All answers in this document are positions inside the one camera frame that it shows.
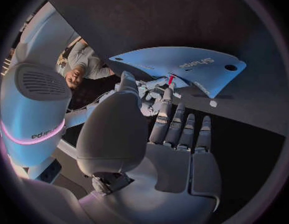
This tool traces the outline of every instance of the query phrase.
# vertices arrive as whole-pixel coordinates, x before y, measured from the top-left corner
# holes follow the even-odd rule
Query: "curved blue cover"
[[[154,78],[175,75],[177,88],[195,84],[214,98],[246,64],[235,56],[192,47],[153,47],[109,58],[134,66]]]

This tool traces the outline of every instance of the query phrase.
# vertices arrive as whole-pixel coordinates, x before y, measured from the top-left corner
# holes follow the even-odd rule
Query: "person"
[[[65,74],[65,80],[72,90],[81,84],[83,78],[96,80],[114,75],[110,68],[103,67],[102,61],[83,39],[69,53],[68,65],[71,70]]]

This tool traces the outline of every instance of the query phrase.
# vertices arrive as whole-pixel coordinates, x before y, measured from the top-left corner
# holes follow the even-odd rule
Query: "pink light strip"
[[[13,142],[18,143],[18,144],[22,144],[22,145],[31,145],[31,144],[36,144],[36,143],[40,143],[42,141],[45,141],[51,137],[53,137],[54,135],[56,135],[58,132],[61,131],[61,129],[63,128],[63,126],[65,125],[65,119],[62,121],[62,123],[49,135],[42,137],[42,138],[36,138],[32,141],[23,141],[23,140],[19,140],[14,138],[6,129],[5,125],[3,124],[2,120],[0,121],[0,125],[2,127],[2,130],[4,131],[4,133],[6,134],[6,136]]]

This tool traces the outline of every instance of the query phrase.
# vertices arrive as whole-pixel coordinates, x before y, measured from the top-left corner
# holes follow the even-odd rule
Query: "gray shirt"
[[[85,70],[84,78],[99,79],[110,76],[108,67],[103,68],[102,61],[90,46],[77,42],[68,56],[68,64],[73,70],[76,66],[82,66]]]

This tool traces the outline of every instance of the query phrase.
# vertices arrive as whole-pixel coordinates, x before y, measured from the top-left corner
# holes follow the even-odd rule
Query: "small white dot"
[[[217,107],[217,102],[216,101],[210,101],[210,106],[216,108]]]

